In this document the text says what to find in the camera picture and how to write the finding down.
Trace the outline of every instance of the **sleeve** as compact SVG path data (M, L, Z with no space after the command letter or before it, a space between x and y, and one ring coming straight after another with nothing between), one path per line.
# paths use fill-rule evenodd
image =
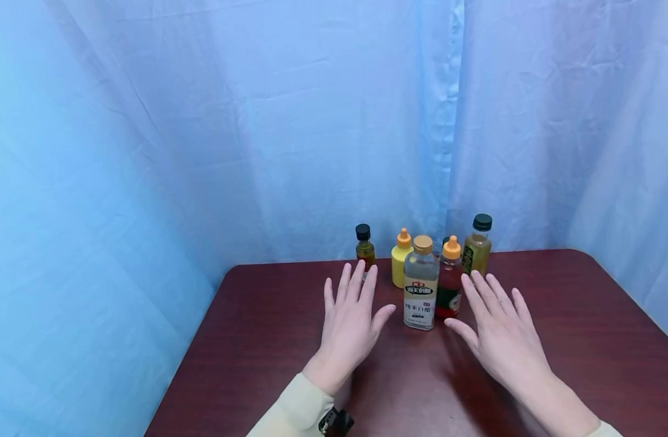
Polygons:
M334 398L298 373L246 437L321 437L319 421Z
M601 426L596 431L589 434L587 437L622 437L622 435L615 431L615 428L609 424L601 421Z

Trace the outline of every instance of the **black watch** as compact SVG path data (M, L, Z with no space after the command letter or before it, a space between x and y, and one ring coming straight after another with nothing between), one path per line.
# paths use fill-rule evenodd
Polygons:
M338 411L332 408L319 421L319 432L326 437L346 436L354 423L356 422L346 410Z

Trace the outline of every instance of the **red sauce bottle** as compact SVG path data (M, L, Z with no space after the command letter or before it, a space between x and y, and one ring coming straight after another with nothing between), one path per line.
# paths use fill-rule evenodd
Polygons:
M461 308L462 297L461 245L451 235L440 254L438 294L436 294L436 317L455 317Z

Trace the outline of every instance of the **yellow squeeze bottle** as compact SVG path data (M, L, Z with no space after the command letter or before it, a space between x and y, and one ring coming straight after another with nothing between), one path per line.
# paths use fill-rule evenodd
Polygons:
M406 228L402 228L397 235L397 245L392 248L392 282L398 288L404 289L404 259L413 251L411 235L407 234Z

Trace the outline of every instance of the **orange nozzle cap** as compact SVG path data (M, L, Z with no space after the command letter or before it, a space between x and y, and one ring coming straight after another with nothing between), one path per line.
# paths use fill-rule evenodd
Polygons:
M443 256L448 259L461 257L461 245L457 244L457 237L451 235L448 243L443 245Z
M407 234L406 228L402 228L402 232L397 235L397 245L402 249L411 247L411 235Z

